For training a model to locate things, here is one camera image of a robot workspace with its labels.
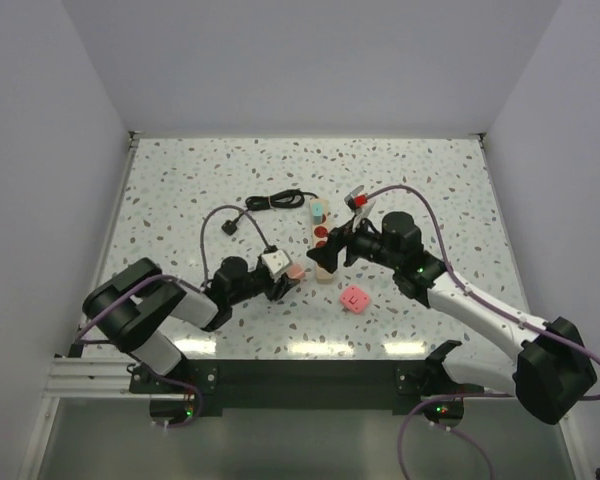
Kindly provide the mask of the salmon pink charger plug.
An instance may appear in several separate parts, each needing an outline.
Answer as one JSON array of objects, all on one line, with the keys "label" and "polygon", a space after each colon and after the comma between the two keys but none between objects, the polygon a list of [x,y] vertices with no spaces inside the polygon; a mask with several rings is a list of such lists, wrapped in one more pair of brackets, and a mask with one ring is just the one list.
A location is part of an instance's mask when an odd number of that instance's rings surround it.
[{"label": "salmon pink charger plug", "polygon": [[291,267],[287,270],[287,275],[294,280],[302,280],[305,278],[306,270],[299,264],[292,264]]}]

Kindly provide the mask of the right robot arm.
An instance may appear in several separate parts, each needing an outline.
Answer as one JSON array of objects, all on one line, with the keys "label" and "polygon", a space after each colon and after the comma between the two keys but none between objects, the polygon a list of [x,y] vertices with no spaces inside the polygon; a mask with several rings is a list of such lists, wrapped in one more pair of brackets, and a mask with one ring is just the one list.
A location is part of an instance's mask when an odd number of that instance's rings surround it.
[{"label": "right robot arm", "polygon": [[515,396],[536,419],[554,425],[594,386],[597,375],[577,327],[565,318],[548,322],[485,294],[428,252],[411,215],[390,212],[379,228],[353,218],[332,229],[308,257],[333,273],[363,259],[392,271],[398,290],[428,309],[446,314],[489,340],[507,366],[455,357],[425,369],[428,386],[449,392],[469,383]]}]

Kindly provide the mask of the teal USB charger plug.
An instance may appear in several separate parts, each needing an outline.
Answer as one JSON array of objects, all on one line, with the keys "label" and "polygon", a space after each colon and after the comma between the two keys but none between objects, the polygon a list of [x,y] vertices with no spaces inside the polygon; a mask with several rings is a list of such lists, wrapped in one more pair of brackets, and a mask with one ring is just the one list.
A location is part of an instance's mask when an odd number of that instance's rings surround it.
[{"label": "teal USB charger plug", "polygon": [[311,221],[313,225],[321,225],[324,222],[324,210],[320,201],[311,202]]}]

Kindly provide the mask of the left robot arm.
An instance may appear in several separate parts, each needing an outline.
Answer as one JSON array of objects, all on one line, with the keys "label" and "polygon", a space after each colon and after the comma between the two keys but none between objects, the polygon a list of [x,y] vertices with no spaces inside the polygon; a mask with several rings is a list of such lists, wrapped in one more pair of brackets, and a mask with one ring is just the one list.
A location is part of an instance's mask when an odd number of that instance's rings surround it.
[{"label": "left robot arm", "polygon": [[213,332],[231,319],[235,305],[259,295],[277,302],[300,280],[283,250],[261,254],[254,268],[241,257],[227,257],[202,288],[164,274],[143,258],[86,297],[82,312],[89,323],[78,338],[98,329],[116,349],[146,365],[163,391],[176,392],[193,374],[184,353],[160,332],[168,317]]}]

